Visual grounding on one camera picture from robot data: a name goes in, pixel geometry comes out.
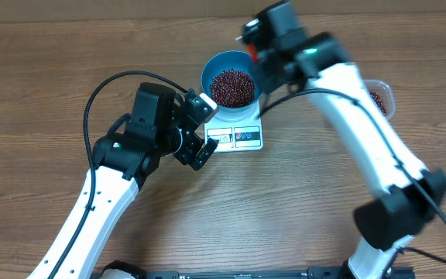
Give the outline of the red scoop blue handle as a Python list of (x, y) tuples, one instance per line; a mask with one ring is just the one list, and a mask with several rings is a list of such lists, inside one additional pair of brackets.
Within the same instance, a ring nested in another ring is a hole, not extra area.
[(255, 64), (259, 60), (258, 51), (254, 43), (250, 43), (246, 45), (247, 51), (251, 57), (252, 62)]

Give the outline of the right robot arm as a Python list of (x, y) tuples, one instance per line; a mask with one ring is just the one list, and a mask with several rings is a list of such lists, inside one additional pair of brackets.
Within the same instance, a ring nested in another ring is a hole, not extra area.
[(242, 28), (251, 72), (267, 94), (287, 86), (306, 95), (336, 129), (372, 193), (354, 212), (356, 251), (324, 278), (392, 278), (398, 253), (437, 214), (446, 192), (443, 171), (429, 171), (405, 146), (371, 99), (357, 65), (330, 33), (310, 36), (287, 1)]

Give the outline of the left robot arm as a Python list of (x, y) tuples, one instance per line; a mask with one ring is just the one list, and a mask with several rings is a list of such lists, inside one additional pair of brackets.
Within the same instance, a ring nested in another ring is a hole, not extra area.
[(185, 95), (143, 82), (132, 112), (122, 115), (92, 150), (92, 166), (67, 220), (31, 278), (88, 278), (116, 223), (160, 159), (174, 155), (201, 169), (216, 149), (196, 129), (218, 110), (206, 94)]

